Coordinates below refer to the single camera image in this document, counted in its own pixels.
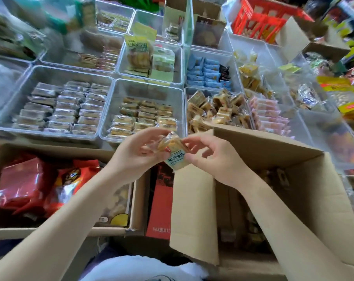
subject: cardboard box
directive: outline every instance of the cardboard box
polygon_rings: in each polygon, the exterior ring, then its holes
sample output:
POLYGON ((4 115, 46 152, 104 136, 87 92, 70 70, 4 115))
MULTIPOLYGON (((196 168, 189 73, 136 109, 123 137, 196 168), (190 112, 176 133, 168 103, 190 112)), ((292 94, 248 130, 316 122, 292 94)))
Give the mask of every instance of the cardboard box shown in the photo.
POLYGON ((319 21, 310 22, 297 17, 290 17, 276 36, 276 42, 282 46, 287 61, 292 61, 301 52, 318 52, 334 63, 340 61, 350 52, 334 28, 319 21), (306 32, 316 37, 325 37, 325 43, 314 43, 309 40, 306 32))
MULTIPOLYGON (((15 158, 19 151, 32 152, 48 161, 57 159, 97 159, 107 163, 113 156, 113 151, 88 148, 72 148, 60 146, 34 145, 16 146, 4 144, 0 146, 0 173, 6 163, 15 158)), ((89 236, 122 236, 130 233, 144 234, 145 194, 147 191, 149 173, 144 174, 134 182, 131 203, 131 215, 128 228, 122 227, 93 227, 89 236)), ((24 238, 36 229, 30 219, 12 216, 10 212, 0 209, 0 239, 24 238)))
POLYGON ((160 163, 157 166, 159 169, 146 236, 169 240, 171 237, 174 173, 165 163, 160 163))
MULTIPOLYGON (((329 153, 288 137, 227 125, 213 125, 215 136, 229 141, 253 170, 282 168, 290 190, 286 205, 343 263, 354 269, 354 214, 329 153)), ((250 254, 222 243, 217 230, 241 231, 235 199, 208 173, 193 165, 174 178, 170 246, 194 259, 219 264, 226 280, 286 280, 271 254, 250 254), (228 215, 236 214, 236 219, 228 215)))
MULTIPOLYGON (((185 19, 188 0, 165 0, 163 31, 170 23, 181 24, 185 19)), ((194 37, 193 45, 217 48, 225 30, 226 19, 221 6, 204 0, 192 0, 194 37)))

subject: red package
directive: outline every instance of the red package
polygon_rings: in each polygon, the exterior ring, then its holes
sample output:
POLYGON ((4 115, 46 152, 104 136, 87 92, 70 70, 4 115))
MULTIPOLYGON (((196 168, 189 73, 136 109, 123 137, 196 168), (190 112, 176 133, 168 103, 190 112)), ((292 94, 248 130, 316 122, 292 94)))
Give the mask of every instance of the red package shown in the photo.
POLYGON ((56 179, 57 171, 30 154, 22 154, 15 164, 2 169, 0 208, 43 215, 43 203, 56 179))
POLYGON ((100 170, 98 160, 73 160, 74 168, 59 170, 51 192, 44 202, 45 216, 50 217, 100 170))

